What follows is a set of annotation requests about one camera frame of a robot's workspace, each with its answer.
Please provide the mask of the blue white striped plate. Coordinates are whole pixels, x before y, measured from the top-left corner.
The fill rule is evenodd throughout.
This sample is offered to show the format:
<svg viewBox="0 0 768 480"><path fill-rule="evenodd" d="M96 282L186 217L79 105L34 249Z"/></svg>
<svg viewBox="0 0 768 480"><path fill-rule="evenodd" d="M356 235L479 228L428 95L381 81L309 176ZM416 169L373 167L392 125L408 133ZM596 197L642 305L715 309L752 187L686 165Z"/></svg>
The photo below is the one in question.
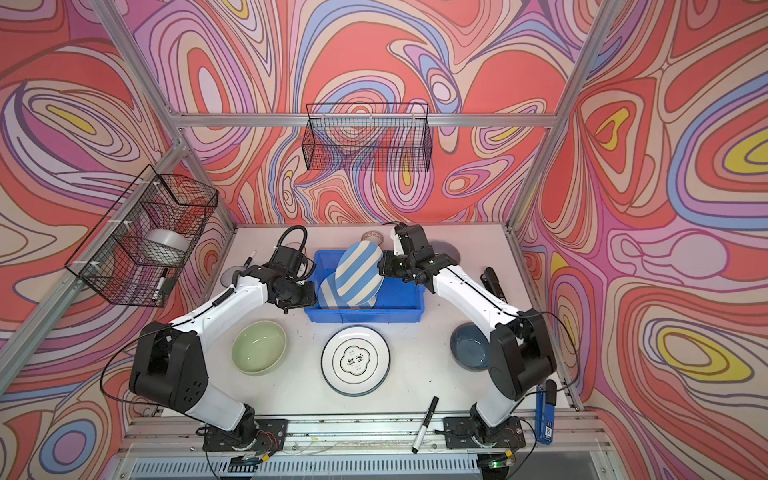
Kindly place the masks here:
<svg viewBox="0 0 768 480"><path fill-rule="evenodd" d="M384 281L377 267L381 257L382 250L371 242L361 240L350 246L318 287L319 307L373 308Z"/></svg>

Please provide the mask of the white plate flower outline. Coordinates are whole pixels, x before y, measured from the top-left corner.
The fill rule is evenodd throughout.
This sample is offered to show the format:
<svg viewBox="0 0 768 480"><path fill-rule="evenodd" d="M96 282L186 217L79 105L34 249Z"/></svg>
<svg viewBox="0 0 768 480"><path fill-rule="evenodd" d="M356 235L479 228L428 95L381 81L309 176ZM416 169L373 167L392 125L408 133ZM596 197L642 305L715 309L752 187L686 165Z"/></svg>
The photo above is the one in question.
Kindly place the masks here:
<svg viewBox="0 0 768 480"><path fill-rule="evenodd" d="M387 378L391 352L377 330L348 326L326 342L320 365L332 390L347 397L362 397L375 391Z"/></svg>

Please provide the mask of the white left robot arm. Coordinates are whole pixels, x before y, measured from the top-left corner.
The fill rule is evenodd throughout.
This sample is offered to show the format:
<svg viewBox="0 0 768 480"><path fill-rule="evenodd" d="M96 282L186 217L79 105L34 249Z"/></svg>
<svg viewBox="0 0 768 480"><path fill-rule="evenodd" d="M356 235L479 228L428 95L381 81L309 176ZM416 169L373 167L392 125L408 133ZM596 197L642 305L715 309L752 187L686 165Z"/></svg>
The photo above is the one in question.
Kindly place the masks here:
<svg viewBox="0 0 768 480"><path fill-rule="evenodd" d="M150 323L138 339L130 391L223 431L243 427L247 405L210 384L206 352L265 304L284 312L313 306L313 271L302 250L278 246L268 262L236 272L230 285L202 306L168 324Z"/></svg>

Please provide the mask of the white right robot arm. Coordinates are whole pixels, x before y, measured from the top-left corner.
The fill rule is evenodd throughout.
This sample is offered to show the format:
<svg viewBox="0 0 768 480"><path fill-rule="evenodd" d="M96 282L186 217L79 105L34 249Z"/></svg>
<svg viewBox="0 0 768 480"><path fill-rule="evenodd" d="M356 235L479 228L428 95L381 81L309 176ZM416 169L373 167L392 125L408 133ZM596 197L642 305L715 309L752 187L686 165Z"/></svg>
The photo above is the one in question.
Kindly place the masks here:
<svg viewBox="0 0 768 480"><path fill-rule="evenodd" d="M436 253L421 226L397 222L391 238L394 248L384 252L379 273L422 285L450 302L489 342L491 385L470 408L470 418L478 434L498 429L529 390L557 370L547 322L535 309L523 311L507 304L472 279L452 257Z"/></svg>

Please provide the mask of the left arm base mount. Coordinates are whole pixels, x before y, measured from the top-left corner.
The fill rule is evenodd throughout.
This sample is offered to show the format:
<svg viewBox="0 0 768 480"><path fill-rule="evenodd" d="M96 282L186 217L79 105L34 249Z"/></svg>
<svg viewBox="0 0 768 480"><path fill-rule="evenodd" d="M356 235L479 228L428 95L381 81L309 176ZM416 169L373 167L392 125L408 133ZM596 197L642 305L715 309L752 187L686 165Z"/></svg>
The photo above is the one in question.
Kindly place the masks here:
<svg viewBox="0 0 768 480"><path fill-rule="evenodd" d="M206 453L274 454L284 448L288 425L283 418L246 418L232 431L206 426L202 449Z"/></svg>

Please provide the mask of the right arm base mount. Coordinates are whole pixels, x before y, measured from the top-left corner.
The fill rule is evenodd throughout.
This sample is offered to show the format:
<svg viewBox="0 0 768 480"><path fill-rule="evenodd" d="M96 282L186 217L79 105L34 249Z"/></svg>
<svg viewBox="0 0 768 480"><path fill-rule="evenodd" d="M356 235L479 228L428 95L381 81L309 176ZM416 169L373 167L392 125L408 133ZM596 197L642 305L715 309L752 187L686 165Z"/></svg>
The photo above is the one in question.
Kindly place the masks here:
<svg viewBox="0 0 768 480"><path fill-rule="evenodd" d="M501 448L515 452L526 446L521 421L516 416L495 427L487 427L479 418L445 417L440 435L449 449Z"/></svg>

